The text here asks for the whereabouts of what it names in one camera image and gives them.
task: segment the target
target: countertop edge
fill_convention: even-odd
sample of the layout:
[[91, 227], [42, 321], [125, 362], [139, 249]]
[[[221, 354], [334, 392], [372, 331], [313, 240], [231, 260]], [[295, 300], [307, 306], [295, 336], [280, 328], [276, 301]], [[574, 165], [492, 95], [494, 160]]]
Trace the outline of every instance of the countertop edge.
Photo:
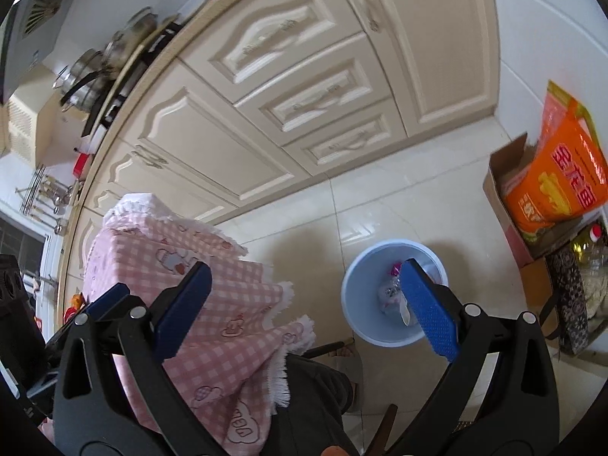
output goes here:
[[78, 202], [72, 210], [72, 214], [69, 222], [68, 234], [64, 238], [63, 245], [63, 260], [59, 269], [59, 292], [57, 294], [57, 313], [55, 314], [58, 324], [57, 327], [61, 327], [61, 317], [63, 316], [63, 302], [65, 301], [65, 283], [68, 275], [68, 261], [69, 254], [74, 244], [74, 231], [77, 225], [78, 218], [80, 217], [81, 209], [84, 204], [84, 200], [89, 193], [90, 187], [93, 185], [95, 176], [97, 175], [101, 164], [107, 155], [111, 145], [118, 136], [120, 130], [125, 125], [139, 101], [144, 97], [144, 94], [148, 92], [148, 89], [154, 84], [160, 74], [165, 71], [169, 64], [177, 58], [184, 48], [190, 44], [201, 32], [203, 32], [209, 25], [211, 25], [216, 19], [221, 17], [226, 11], [230, 10], [241, 0], [212, 0], [206, 3], [184, 26], [180, 32], [177, 33], [175, 38], [162, 50], [159, 56], [154, 62], [148, 67], [145, 73], [139, 79], [138, 83], [133, 88], [133, 91], [127, 97], [124, 105], [116, 115], [114, 122], [108, 130], [103, 142], [95, 159], [91, 165], [89, 175], [87, 176], [84, 187], [78, 198]]

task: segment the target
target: orange food package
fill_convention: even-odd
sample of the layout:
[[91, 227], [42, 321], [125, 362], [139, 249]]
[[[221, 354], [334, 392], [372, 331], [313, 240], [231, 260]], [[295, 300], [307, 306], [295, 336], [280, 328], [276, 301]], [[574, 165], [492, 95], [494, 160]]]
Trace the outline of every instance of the orange food package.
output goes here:
[[608, 200], [608, 166], [589, 112], [549, 82], [533, 161], [502, 186], [502, 199], [524, 240]]

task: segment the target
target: pot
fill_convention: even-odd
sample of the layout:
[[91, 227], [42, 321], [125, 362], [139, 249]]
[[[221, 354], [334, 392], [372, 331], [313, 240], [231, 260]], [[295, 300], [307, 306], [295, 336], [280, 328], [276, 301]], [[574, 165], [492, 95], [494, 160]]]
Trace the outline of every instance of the pot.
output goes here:
[[103, 52], [102, 63], [116, 79], [138, 45], [156, 30], [157, 15], [147, 6], [133, 15], [123, 30], [114, 33]]
[[106, 90], [109, 78], [103, 66], [101, 51], [87, 50], [71, 67], [65, 67], [53, 83], [53, 89], [61, 89], [60, 105], [63, 111], [72, 106], [90, 113], [90, 109]]

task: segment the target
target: drawer handle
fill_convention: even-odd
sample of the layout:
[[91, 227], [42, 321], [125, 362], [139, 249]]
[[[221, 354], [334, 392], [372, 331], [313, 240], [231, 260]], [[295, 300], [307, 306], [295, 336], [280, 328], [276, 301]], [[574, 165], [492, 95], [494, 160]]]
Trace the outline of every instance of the drawer handle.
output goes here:
[[280, 32], [288, 31], [288, 30], [294, 28], [297, 23], [298, 22], [295, 21], [294, 19], [286, 19], [286, 20], [282, 21], [278, 25], [278, 27], [276, 27], [275, 29], [273, 29], [269, 33], [263, 34], [261, 36], [257, 36], [256, 38], [253, 38], [249, 42], [249, 44], [247, 44], [242, 49], [242, 54], [251, 54], [251, 53], [253, 53], [255, 50], [261, 48], [266, 41], [268, 41], [269, 39], [274, 38], [274, 36], [276, 36]]
[[378, 24], [378, 21], [376, 19], [374, 19], [374, 16], [372, 14], [372, 7], [370, 6], [369, 2], [367, 0], [358, 0], [361, 7], [363, 7], [363, 12], [366, 14], [367, 17], [367, 24], [369, 25], [370, 29], [372, 31], [374, 31], [375, 33], [379, 33], [380, 32], [380, 25]]
[[131, 154], [133, 156], [138, 157], [139, 159], [141, 159], [142, 163], [144, 163], [144, 165], [146, 166], [151, 166], [152, 168], [156, 168], [156, 169], [162, 169], [162, 166], [158, 163], [154, 163], [154, 161], [150, 161], [148, 158], [146, 158], [141, 152], [137, 151], [137, 150], [132, 150]]
[[359, 132], [355, 139], [345, 146], [341, 146], [340, 144], [332, 144], [327, 146], [329, 150], [359, 150], [361, 147], [365, 147], [367, 142], [370, 139], [370, 134], [368, 132]]
[[291, 107], [291, 109], [293, 109], [293, 111], [299, 111], [304, 108], [310, 108], [311, 106], [314, 106], [317, 103], [320, 103], [321, 101], [326, 100], [328, 97], [332, 96], [334, 92], [339, 91], [340, 89], [341, 89], [340, 84], [334, 84], [334, 85], [328, 87], [327, 89], [325, 89], [325, 91], [323, 91], [321, 94], [318, 94], [317, 96], [315, 96], [312, 100], [307, 101], [306, 103], [294, 104]]
[[146, 147], [144, 147], [144, 146], [142, 146], [140, 144], [137, 144], [135, 146], [135, 148], [136, 149], [141, 149], [147, 157], [153, 159], [157, 163], [160, 163], [162, 165], [168, 165], [169, 164], [169, 161], [167, 161], [166, 159], [163, 159], [157, 153], [152, 152], [151, 150], [147, 149]]

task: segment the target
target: dark gray pants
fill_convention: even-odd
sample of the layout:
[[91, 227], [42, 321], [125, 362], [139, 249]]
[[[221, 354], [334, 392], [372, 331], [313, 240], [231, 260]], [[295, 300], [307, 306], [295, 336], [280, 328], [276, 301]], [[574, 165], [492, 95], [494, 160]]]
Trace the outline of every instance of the dark gray pants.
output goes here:
[[272, 417], [260, 456], [320, 456], [331, 446], [359, 452], [344, 432], [342, 415], [353, 402], [348, 377], [300, 356], [287, 356], [291, 400]]

